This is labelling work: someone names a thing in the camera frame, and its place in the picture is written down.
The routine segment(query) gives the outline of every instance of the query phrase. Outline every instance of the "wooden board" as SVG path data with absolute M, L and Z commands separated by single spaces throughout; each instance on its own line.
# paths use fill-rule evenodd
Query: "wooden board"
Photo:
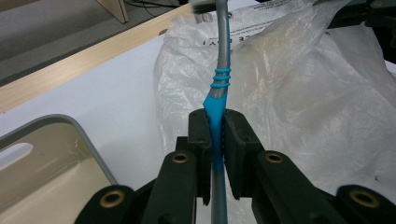
M 170 21 L 176 15 L 190 11 L 189 5 L 179 7 L 1 87 L 0 113 L 4 113 L 38 95 L 59 87 L 65 82 L 83 75 L 99 64 L 146 43 L 158 36 L 161 31 L 167 29 Z

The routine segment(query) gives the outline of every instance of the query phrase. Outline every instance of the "cable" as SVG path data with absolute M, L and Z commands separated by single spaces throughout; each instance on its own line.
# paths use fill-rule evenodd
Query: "cable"
M 139 6 L 139 5 L 135 5 L 133 3 L 127 2 L 127 1 L 124 1 L 124 3 L 126 3 L 126 4 L 128 4 L 130 6 L 133 6 L 133 7 L 143 7 L 143 6 Z
M 158 6 L 158 7 L 171 7 L 171 8 L 177 8 L 177 6 L 173 5 L 164 5 L 164 4 L 159 4 L 159 3 L 151 3 L 151 2 L 147 2 L 147 1 L 136 1 L 136 0 L 132 0 L 135 3 L 142 3 L 142 4 L 148 4 L 148 5 L 154 5 L 154 6 Z
M 152 17 L 158 17 L 158 15 L 156 16 L 156 15 L 153 15 L 153 14 L 151 14 L 150 12 L 149 12 L 149 10 L 146 8 L 146 6 L 145 6 L 145 3 L 142 1 L 142 3 L 143 3 L 143 7 L 145 7 L 145 10 L 147 11 L 147 13 L 148 14 L 150 14 Z
M 209 116 L 212 140 L 212 224 L 227 224 L 227 194 L 225 188 L 224 161 L 221 152 L 222 118 L 227 104 L 230 85 L 230 25 L 227 0 L 216 0 L 219 29 L 219 58 L 216 76 L 209 94 L 204 101 L 204 109 Z
M 171 6 L 171 5 L 158 4 L 158 3 L 150 3 L 150 2 L 146 2 L 146 1 L 140 1 L 140 0 L 131 0 L 131 1 L 134 2 L 134 3 L 141 3 L 142 6 L 136 5 L 136 4 L 131 3 L 131 2 L 127 2 L 127 1 L 125 1 L 125 0 L 124 0 L 124 3 L 126 3 L 126 4 L 128 4 L 128 5 L 130 5 L 130 6 L 133 6 L 133 7 L 143 7 L 143 8 L 147 11 L 147 13 L 148 13 L 150 16 L 154 17 L 154 18 L 155 18 L 155 17 L 158 17 L 159 15 L 153 15 L 152 13 L 149 12 L 148 8 L 151 8 L 151 7 L 170 7 L 170 8 L 177 8 L 177 6 L 173 5 L 172 2 L 170 2 L 170 0 L 169 0 L 169 3 L 172 4 L 172 6 Z

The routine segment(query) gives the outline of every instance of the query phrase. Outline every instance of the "handle cutout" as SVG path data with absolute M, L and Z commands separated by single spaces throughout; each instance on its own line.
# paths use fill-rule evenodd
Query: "handle cutout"
M 33 145 L 19 143 L 0 152 L 0 171 L 32 152 Z

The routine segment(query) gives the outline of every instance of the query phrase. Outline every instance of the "brass insert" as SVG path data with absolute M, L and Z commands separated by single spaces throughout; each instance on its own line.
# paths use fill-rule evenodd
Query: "brass insert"
M 110 192 L 106 193 L 100 200 L 100 205 L 105 208 L 111 208 L 119 205 L 123 202 L 125 198 L 125 194 L 119 190 L 111 190 Z
M 275 152 L 266 153 L 265 159 L 273 163 L 281 163 L 283 161 L 283 157 Z
M 349 197 L 355 203 L 365 207 L 377 208 L 379 206 L 379 200 L 373 194 L 364 189 L 353 189 L 349 192 Z
M 172 161 L 174 161 L 175 163 L 184 163 L 189 159 L 190 159 L 189 156 L 187 156 L 186 154 L 178 153 L 172 158 Z
M 373 5 L 375 6 L 375 7 L 380 7 L 380 6 L 382 6 L 382 1 L 374 1 L 373 2 Z

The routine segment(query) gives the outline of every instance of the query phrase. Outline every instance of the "white plastic bag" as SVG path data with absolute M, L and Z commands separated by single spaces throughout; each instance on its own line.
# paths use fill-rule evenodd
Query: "white plastic bag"
M 280 19 L 233 49 L 227 107 L 244 113 L 263 146 L 287 154 L 315 186 L 335 193 L 359 184 L 396 202 L 396 80 L 371 29 L 326 31 L 346 2 L 275 1 L 283 5 L 258 13 L 268 23 L 276 13 Z M 202 43 L 214 29 L 184 15 L 165 36 L 154 70 L 165 152 L 187 135 L 188 114 L 209 91 L 217 47 Z M 233 223 L 253 220 L 246 204 L 229 207 Z

